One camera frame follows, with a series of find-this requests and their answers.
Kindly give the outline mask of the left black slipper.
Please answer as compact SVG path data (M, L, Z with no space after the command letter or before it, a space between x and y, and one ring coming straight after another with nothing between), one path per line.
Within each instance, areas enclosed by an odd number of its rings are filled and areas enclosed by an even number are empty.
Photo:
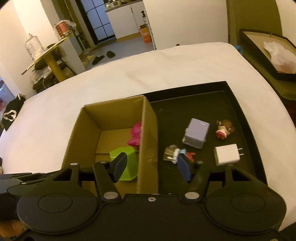
M105 58L104 55L101 55L101 56L96 56L93 61L92 61L92 65L95 66L97 65L100 61L102 61L103 59Z

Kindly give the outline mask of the blue red figurine toy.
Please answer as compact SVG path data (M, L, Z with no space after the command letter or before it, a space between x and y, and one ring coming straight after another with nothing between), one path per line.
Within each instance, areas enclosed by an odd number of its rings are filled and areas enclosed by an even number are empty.
M179 154L184 154L190 161L194 161L195 152L189 152L186 149L180 149L176 145L170 145L165 148L163 160L177 164Z

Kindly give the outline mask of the white wall charger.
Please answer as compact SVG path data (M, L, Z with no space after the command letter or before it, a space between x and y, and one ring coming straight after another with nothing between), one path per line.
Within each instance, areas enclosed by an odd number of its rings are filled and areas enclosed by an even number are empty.
M215 147L214 157L216 165L223 166L239 162L240 156L244 155L243 153L239 153L240 150L242 148L238 148L236 144Z

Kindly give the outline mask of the red gift tin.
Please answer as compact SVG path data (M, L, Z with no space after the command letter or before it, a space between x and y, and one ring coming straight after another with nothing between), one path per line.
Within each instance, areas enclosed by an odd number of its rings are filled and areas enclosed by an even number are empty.
M76 29L76 24L70 20L61 20L54 25L55 34L59 40L72 34Z

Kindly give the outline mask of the white kitchen cabinet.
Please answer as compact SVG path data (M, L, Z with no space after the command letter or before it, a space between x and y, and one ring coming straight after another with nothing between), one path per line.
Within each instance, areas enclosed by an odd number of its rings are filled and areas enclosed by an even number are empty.
M116 39L140 32L140 26L144 25L142 11L145 11L143 1L132 1L105 11Z

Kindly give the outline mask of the black white mask garment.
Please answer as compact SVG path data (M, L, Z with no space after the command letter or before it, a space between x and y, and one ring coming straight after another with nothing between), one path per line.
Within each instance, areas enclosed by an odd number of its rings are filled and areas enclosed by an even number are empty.
M25 96L23 94L18 94L15 99L7 104L1 120L3 129L5 131L7 131L12 123L16 120L16 117L18 116L25 101Z

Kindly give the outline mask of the purple cube toy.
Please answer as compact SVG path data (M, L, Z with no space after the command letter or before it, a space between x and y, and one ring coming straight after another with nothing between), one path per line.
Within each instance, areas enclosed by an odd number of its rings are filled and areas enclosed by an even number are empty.
M183 144L196 149L202 149L206 142L209 127L209 123L192 118L188 127L185 129L185 134L182 139Z

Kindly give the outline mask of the brown haired doll figurine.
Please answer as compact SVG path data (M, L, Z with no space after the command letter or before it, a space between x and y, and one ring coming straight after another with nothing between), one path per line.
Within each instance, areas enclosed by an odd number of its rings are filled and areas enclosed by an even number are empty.
M222 120L216 121L217 125L218 125L218 129L215 132L216 133L216 137L219 139L226 139L229 135L231 135L232 133L235 132L235 127L233 125L233 123L230 120Z

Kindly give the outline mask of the black shallow tray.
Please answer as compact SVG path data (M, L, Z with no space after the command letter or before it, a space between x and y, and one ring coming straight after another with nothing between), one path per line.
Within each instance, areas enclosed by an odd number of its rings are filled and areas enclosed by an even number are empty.
M226 81L175 87L146 93L158 119L159 193L180 194L188 183L178 166L164 160L171 145L185 149L197 162L221 174L215 163L215 147L235 144L242 168L267 183L262 159L248 121Z

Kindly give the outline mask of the black tray with paper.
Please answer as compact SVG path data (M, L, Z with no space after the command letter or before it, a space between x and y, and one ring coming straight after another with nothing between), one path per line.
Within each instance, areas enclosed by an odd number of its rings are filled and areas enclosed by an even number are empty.
M295 54L295 45L286 37L266 31L241 29L241 40L250 48L251 56L258 60L263 67L276 79L295 82L295 74L278 72L271 63L269 52L264 49L264 42L277 42L285 49Z

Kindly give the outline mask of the clear glass jar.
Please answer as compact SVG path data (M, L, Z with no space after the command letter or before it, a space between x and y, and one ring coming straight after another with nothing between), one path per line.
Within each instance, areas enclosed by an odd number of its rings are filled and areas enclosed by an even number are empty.
M37 61L46 51L39 41L38 37L33 36L31 33L26 35L25 49L34 61Z

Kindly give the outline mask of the round yellow side table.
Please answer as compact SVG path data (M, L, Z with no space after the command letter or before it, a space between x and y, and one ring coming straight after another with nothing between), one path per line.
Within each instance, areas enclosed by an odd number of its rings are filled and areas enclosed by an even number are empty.
M57 78L57 80L59 82L62 82L64 80L66 80L66 76L64 75L64 73L62 72L61 68L57 64L57 61L54 59L54 56L53 56L52 52L57 47L59 47L62 43L64 43L65 41L67 41L70 37L71 37L71 34L68 35L68 36L66 36L65 38L61 39L59 42L55 43L51 48L47 49L43 54L41 54L40 56L38 56L37 59L34 60L34 62L21 73L21 75L24 75L38 61L40 61L41 59L44 59L44 61L50 67L50 69L52 70L53 74L55 75L55 77Z

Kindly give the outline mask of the brown cardboard box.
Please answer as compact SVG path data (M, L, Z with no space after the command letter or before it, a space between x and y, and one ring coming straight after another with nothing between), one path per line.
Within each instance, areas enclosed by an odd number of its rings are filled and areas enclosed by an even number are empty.
M134 178L121 178L116 188L121 195L157 194L158 121L143 95L85 105L81 108L62 162L62 167L78 163L82 168L100 161L111 161L111 154L129 148L132 128L140 126L138 167Z

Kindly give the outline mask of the orange cardboard box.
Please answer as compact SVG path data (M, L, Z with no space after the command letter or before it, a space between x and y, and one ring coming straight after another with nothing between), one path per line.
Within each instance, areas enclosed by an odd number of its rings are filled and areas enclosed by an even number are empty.
M147 25L143 24L140 26L140 33L142 35L142 38L143 38L143 41L145 44L152 42L152 38L149 33L149 29L148 29Z

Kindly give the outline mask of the right black slipper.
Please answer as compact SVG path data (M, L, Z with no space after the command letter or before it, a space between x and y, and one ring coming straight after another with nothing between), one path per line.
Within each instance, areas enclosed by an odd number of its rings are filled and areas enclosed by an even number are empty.
M114 58L116 56L116 54L114 52L112 52L112 51L107 51L106 56L108 58Z

